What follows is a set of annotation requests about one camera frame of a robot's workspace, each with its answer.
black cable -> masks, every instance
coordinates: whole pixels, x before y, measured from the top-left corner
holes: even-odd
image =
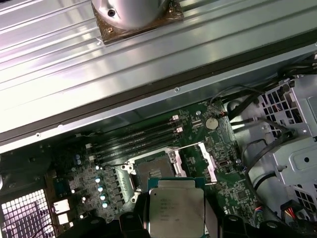
[[[233,109],[229,115],[229,120],[232,120],[239,116],[254,100],[256,100],[261,94],[260,93],[254,93],[249,95],[242,103],[240,103],[238,106],[236,106],[235,109]]]
[[[251,182],[249,172],[254,167],[254,165],[269,151],[276,148],[277,146],[283,144],[284,142],[293,139],[293,137],[290,135],[289,132],[282,134],[278,139],[270,143],[268,146],[266,146],[263,150],[261,150],[251,161],[251,164],[247,167],[245,171],[245,177],[246,177],[246,185],[249,187],[250,191],[255,195],[258,202],[262,204],[262,206],[271,213],[279,222],[285,224],[284,221],[280,219],[279,216],[277,216],[261,199],[261,197],[258,195],[257,191],[254,189],[253,184]]]
[[[234,121],[231,123],[231,125],[243,125],[243,124],[251,123],[251,122],[254,122],[253,118],[241,120],[241,121]]]
[[[229,90],[231,90],[231,89],[235,89],[235,88],[237,88],[237,87],[245,88],[245,89],[247,89],[247,90],[249,90],[249,91],[256,92],[256,93],[259,93],[259,94],[263,94],[263,93],[264,93],[263,91],[261,91],[261,90],[259,90],[259,89],[257,89],[257,88],[248,87],[248,86],[245,86],[245,85],[242,85],[242,84],[235,84],[235,85],[232,85],[232,86],[230,86],[230,87],[227,87],[227,88],[225,88],[225,89],[223,89],[223,90],[220,90],[216,95],[214,95],[214,96],[210,99],[210,104],[211,104],[217,97],[219,97],[221,94],[223,94],[223,93],[225,93],[225,92],[227,92],[227,91],[229,91]]]
[[[36,235],[37,235],[40,231],[42,231],[45,227],[48,227],[48,226],[53,226],[53,227],[57,227],[57,228],[58,228],[57,225],[54,225],[54,224],[52,224],[52,223],[46,224],[45,226],[43,226],[42,228],[40,228],[37,232],[35,232],[34,235],[32,236],[32,238],[35,238]]]
[[[241,164],[242,164],[243,166],[247,166],[246,163],[245,163],[245,161],[244,161],[244,154],[245,154],[246,150],[248,149],[248,147],[249,147],[250,145],[257,144],[257,143],[260,143],[260,142],[263,142],[263,143],[267,146],[266,140],[264,140],[264,139],[259,139],[259,140],[252,141],[252,142],[246,144],[246,145],[243,147],[242,152],[241,152]]]
[[[246,123],[256,122],[257,120],[264,121],[267,124],[277,128],[277,129],[280,129],[281,131],[288,131],[288,129],[286,127],[284,127],[280,124],[277,124],[276,122],[273,122],[271,120],[265,119],[265,118],[256,118],[256,120],[254,120],[253,118],[250,118],[250,119],[246,119],[246,120],[235,121],[235,122],[232,122],[231,125],[242,125],[242,124],[246,124]]]
[[[268,119],[265,119],[265,118],[258,118],[258,120],[264,121],[264,122],[266,122],[267,124],[269,124],[269,125],[275,127],[276,129],[280,129],[280,130],[282,131],[282,133],[289,131],[289,129],[287,129],[286,127],[284,127],[284,126],[282,126],[282,125],[280,125],[280,124],[277,124],[276,122],[273,122],[273,121],[271,121],[271,120],[268,120]]]
[[[264,175],[262,178],[259,179],[259,181],[256,183],[256,185],[254,186],[255,190],[258,190],[258,188],[260,187],[260,185],[267,179],[272,178],[272,177],[276,177],[276,173],[272,172],[269,173],[267,175]]]

chip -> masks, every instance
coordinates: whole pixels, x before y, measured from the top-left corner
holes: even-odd
[[[148,189],[149,178],[174,177],[174,171],[169,157],[161,156],[151,161],[143,161],[135,166],[140,186],[143,191]]]
[[[237,195],[239,200],[245,199],[247,197],[247,194],[245,191],[237,192]]]

metal grille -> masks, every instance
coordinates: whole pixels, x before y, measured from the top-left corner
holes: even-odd
[[[288,92],[281,93],[281,88],[286,87]],[[303,117],[297,108],[296,99],[288,83],[278,86],[265,95],[260,97],[262,101],[263,111],[268,120],[277,122],[281,125],[292,125],[303,122]],[[270,126],[272,134],[275,138],[281,135],[279,129]]]
[[[4,203],[1,207],[4,215],[1,229],[7,238],[31,238],[36,231],[52,223],[43,190]],[[45,227],[36,237],[55,238],[53,227]]]
[[[298,199],[298,202],[308,208],[309,210],[315,212],[316,211],[316,206],[313,200],[313,197],[309,195],[308,193],[305,193],[303,191],[295,189],[295,193]]]

wire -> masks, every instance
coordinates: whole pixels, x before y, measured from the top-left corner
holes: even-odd
[[[291,214],[289,214],[287,211],[284,211],[288,216],[290,216],[291,218],[293,218],[293,216]]]
[[[53,226],[53,227],[58,228],[57,225],[54,225],[54,224],[52,224],[52,223],[46,224],[45,226],[43,226],[42,228],[40,228],[37,232],[35,232],[34,235],[32,236],[32,238],[35,238],[36,235],[37,235],[40,231],[44,230],[44,228],[45,228],[45,227],[48,227],[48,226]]]
[[[272,178],[272,177],[276,177],[276,173],[272,172],[269,173],[267,175],[264,175],[262,178],[259,179],[259,181],[256,183],[256,185],[254,186],[255,190],[258,190],[258,188],[260,187],[260,185],[267,179]]]
[[[267,124],[275,127],[276,129],[280,129],[282,132],[287,132],[289,131],[289,129],[287,129],[286,127],[280,125],[280,124],[277,124],[276,122],[273,122],[271,120],[268,120],[268,119],[265,119],[265,118],[258,118],[258,120],[261,120],[261,121],[264,121],[266,122]]]
[[[243,124],[247,124],[247,123],[251,123],[251,122],[254,122],[253,118],[241,120],[241,121],[234,121],[231,123],[231,125],[243,125]]]
[[[260,210],[262,210],[262,206],[257,207],[257,208],[255,209],[255,211],[260,211]]]
[[[246,163],[245,163],[245,161],[244,161],[244,154],[245,154],[247,148],[248,148],[250,145],[257,144],[257,143],[259,143],[259,142],[263,142],[263,143],[267,146],[267,142],[266,142],[266,140],[264,140],[264,139],[255,140],[255,141],[252,141],[252,142],[250,142],[250,143],[248,143],[248,144],[245,145],[245,147],[243,148],[243,150],[242,150],[242,152],[241,152],[241,164],[242,164],[243,166],[246,166]]]
[[[263,91],[258,90],[258,89],[256,89],[256,88],[248,87],[248,86],[245,86],[245,85],[242,85],[242,84],[235,84],[235,85],[232,85],[232,86],[230,86],[230,87],[227,87],[227,88],[225,88],[225,89],[223,89],[223,90],[220,90],[216,95],[214,95],[214,96],[210,99],[210,104],[211,104],[217,97],[219,97],[221,94],[223,94],[223,93],[225,93],[225,92],[227,92],[227,91],[229,91],[229,90],[231,90],[231,89],[235,89],[235,88],[237,88],[237,87],[245,88],[245,89],[247,89],[247,90],[249,90],[249,91],[256,92],[256,93],[260,93],[260,94],[263,94],[263,93],[264,93]]]
[[[292,215],[293,219],[295,220],[296,216],[292,207],[288,208],[288,212]]]
[[[255,195],[255,197],[257,198],[258,202],[260,202],[263,207],[269,212],[271,213],[279,222],[282,222],[283,224],[285,224],[285,222],[283,220],[281,220],[265,203],[262,202],[261,197],[258,195],[257,191],[254,189],[250,176],[249,176],[249,172],[250,170],[254,167],[254,165],[270,150],[276,148],[277,146],[281,145],[282,143],[293,139],[293,137],[287,132],[282,134],[279,138],[277,138],[275,141],[273,141],[272,143],[270,143],[268,146],[266,146],[264,149],[262,149],[255,157],[254,159],[251,161],[251,164],[247,167],[246,171],[245,171],[245,177],[246,177],[246,185],[249,187],[250,191]]]
[[[234,121],[231,123],[231,125],[242,125],[242,124],[246,124],[246,123],[252,123],[252,122],[256,122],[257,120],[266,122],[267,124],[275,127],[276,129],[280,129],[281,131],[288,131],[288,128],[277,124],[276,122],[273,122],[271,120],[265,119],[265,118],[256,118],[255,120],[253,118],[250,119],[246,119],[246,120],[242,120],[242,121]]]

capacitor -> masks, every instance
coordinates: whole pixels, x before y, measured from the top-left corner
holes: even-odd
[[[98,187],[98,192],[102,192],[104,190],[104,186],[99,186]]]
[[[108,202],[107,201],[103,202],[103,208],[107,208],[107,207],[108,207]]]
[[[205,127],[208,130],[216,130],[219,126],[219,122],[216,118],[210,117],[205,121]]]
[[[100,195],[100,200],[101,201],[104,201],[105,199],[106,199],[106,195],[105,194]]]
[[[95,178],[95,182],[96,182],[96,183],[100,183],[100,181],[101,181],[101,178],[100,178],[100,177]]]
[[[74,188],[74,189],[71,190],[71,193],[74,194],[74,193],[78,192],[79,190],[80,190],[80,188],[78,188],[78,187],[77,187],[77,188]]]

